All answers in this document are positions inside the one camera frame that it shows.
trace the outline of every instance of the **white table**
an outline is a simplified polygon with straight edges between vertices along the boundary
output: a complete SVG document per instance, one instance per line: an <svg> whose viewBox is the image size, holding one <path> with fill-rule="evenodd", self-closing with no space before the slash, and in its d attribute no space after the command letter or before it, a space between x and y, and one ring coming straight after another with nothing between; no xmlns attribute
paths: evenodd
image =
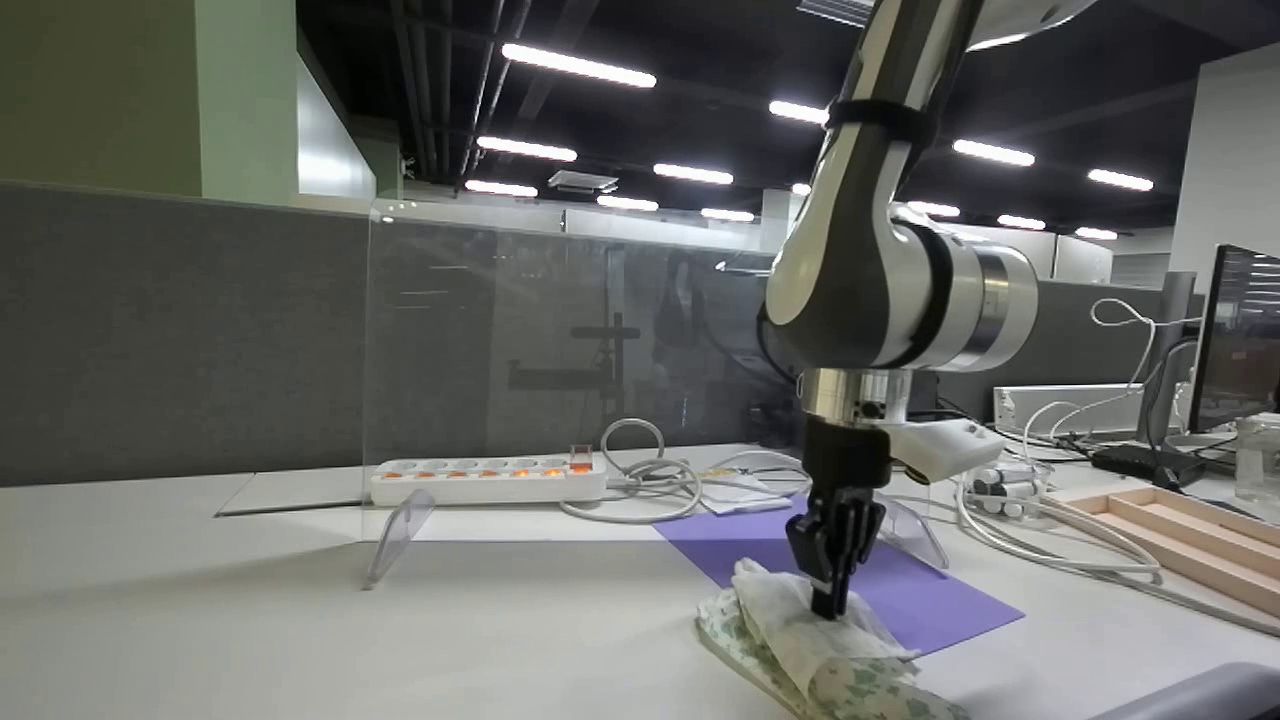
<svg viewBox="0 0 1280 720"><path fill-rule="evenodd" d="M785 716L695 645L712 578L654 527L436 510L431 545L359 593L385 510L214 521L357 483L0 488L0 716ZM920 662L973 716L1093 716L1225 658L1280 667L1277 641L935 533L962 578L1027 611Z"/></svg>

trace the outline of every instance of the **white desk surface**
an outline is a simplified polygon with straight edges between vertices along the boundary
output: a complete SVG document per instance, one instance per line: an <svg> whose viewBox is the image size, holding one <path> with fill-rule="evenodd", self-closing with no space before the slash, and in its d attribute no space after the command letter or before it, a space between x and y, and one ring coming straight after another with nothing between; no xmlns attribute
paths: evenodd
<svg viewBox="0 0 1280 720"><path fill-rule="evenodd" d="M785 716L702 647L694 609L712 578L654 527L436 510L436 545L359 593L385 510L214 521L357 483L268 472L0 488L0 716ZM1027 611L920 662L973 716L1093 716L1225 658L1280 667L1277 641L935 533L962 578Z"/></svg>

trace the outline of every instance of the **ceiling light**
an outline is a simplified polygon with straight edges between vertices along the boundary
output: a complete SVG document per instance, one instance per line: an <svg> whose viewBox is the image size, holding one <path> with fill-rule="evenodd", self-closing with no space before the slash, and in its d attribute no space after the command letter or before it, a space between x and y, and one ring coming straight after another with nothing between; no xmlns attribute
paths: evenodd
<svg viewBox="0 0 1280 720"><path fill-rule="evenodd" d="M732 182L722 169L694 169L694 164L654 164L654 176L694 179L694 182Z"/></svg>
<svg viewBox="0 0 1280 720"><path fill-rule="evenodd" d="M829 108L814 108L814 105L772 98L768 112L798 123L829 123Z"/></svg>
<svg viewBox="0 0 1280 720"><path fill-rule="evenodd" d="M601 208L619 208L619 210L657 210L657 201L647 196L597 196Z"/></svg>
<svg viewBox="0 0 1280 720"><path fill-rule="evenodd" d="M564 73L564 74L588 74L588 80L605 80L605 82L657 88L654 73L601 65L601 60L583 60L583 54L564 54L564 50L549 50L549 47L529 47L529 42L503 42L503 60Z"/></svg>
<svg viewBox="0 0 1280 720"><path fill-rule="evenodd" d="M987 47L1004 47L1004 42L1020 42L1020 39L1027 39L1027 32L992 34L992 39L969 42L969 50L987 50Z"/></svg>
<svg viewBox="0 0 1280 720"><path fill-rule="evenodd" d="M1041 216L995 216L995 222L1004 222L1004 227L1044 227Z"/></svg>
<svg viewBox="0 0 1280 720"><path fill-rule="evenodd" d="M533 182L500 182L500 179L469 179L469 191L480 191L480 196L526 196L526 201L535 196Z"/></svg>
<svg viewBox="0 0 1280 720"><path fill-rule="evenodd" d="M1156 179L1148 179L1148 176L1128 176L1128 171L1111 171L1111 169L1093 169L1087 179L1111 182L1111 188L1128 188L1128 191L1151 191L1156 188Z"/></svg>
<svg viewBox="0 0 1280 720"><path fill-rule="evenodd" d="M722 222L756 222L756 210L704 208L704 220L722 220Z"/></svg>
<svg viewBox="0 0 1280 720"><path fill-rule="evenodd" d="M924 216L962 216L955 202L931 202L931 201L908 201L908 208Z"/></svg>
<svg viewBox="0 0 1280 720"><path fill-rule="evenodd" d="M514 137L475 137L475 145L490 148L490 152L535 157L535 161L551 161L551 164L573 164L578 161L578 148L529 145L529 139L514 139Z"/></svg>
<svg viewBox="0 0 1280 720"><path fill-rule="evenodd" d="M1081 222L1075 237L1083 237L1083 238L1106 238L1106 244L1110 244L1110 238L1122 238L1122 230L1111 230L1111 227L1087 227L1087 222Z"/></svg>
<svg viewBox="0 0 1280 720"><path fill-rule="evenodd" d="M955 139L954 152L978 157L978 161L987 161L987 164L1012 164L1012 169L1033 169L1036 164L1033 152L980 145L980 139Z"/></svg>

